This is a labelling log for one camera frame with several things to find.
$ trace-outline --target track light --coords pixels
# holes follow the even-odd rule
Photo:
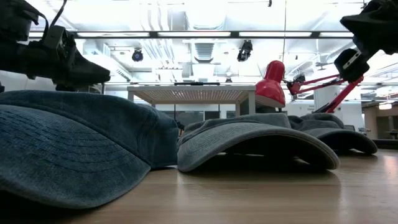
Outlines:
[[[142,55],[141,49],[135,49],[131,58],[135,62],[142,61],[144,59],[144,56]]]
[[[247,59],[249,59],[252,50],[253,50],[253,45],[252,45],[251,41],[245,40],[243,42],[242,47],[239,49],[238,61],[245,62]]]

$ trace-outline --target cap brim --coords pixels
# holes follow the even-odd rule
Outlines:
[[[284,151],[322,169],[336,169],[340,164],[337,155],[326,144],[300,131],[268,124],[239,122],[211,128],[183,143],[178,150],[178,169],[182,172],[191,171],[218,153],[257,138],[263,142],[257,149],[260,153]],[[273,139],[278,139],[276,147],[269,142]]]
[[[91,208],[125,194],[149,170],[76,121],[0,105],[0,190],[56,207]]]
[[[368,154],[377,152],[376,144],[356,131],[336,128],[315,128],[304,131],[321,140],[335,151],[356,149]]]

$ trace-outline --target table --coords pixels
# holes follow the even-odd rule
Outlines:
[[[0,212],[8,221],[34,217],[48,223],[397,223],[398,151],[340,158],[338,170],[319,172],[305,164],[218,157],[191,174],[152,171],[97,209],[40,213],[29,206],[28,212],[10,212],[14,200],[1,197],[6,206]]]
[[[254,85],[223,86],[129,86],[128,99],[134,96],[155,106],[156,104],[235,104],[236,116],[240,104],[249,98],[249,114],[256,113]]]

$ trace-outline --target white table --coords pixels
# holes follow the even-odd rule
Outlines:
[[[128,99],[134,96],[152,106],[157,104],[235,104],[236,116],[240,115],[240,104],[249,98],[249,114],[256,113],[254,85],[222,86],[129,86]]]

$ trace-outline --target baseball cap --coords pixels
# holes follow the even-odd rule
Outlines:
[[[340,164],[326,144],[293,130],[285,114],[271,113],[188,125],[178,141],[178,169],[189,172],[221,152],[297,156],[323,169],[336,169]]]
[[[156,109],[91,93],[0,94],[0,190],[91,208],[177,164],[178,128]]]
[[[377,146],[371,139],[359,132],[345,129],[344,123],[333,114],[289,116],[289,121],[293,129],[321,140],[335,151],[356,149],[367,154],[377,152]]]

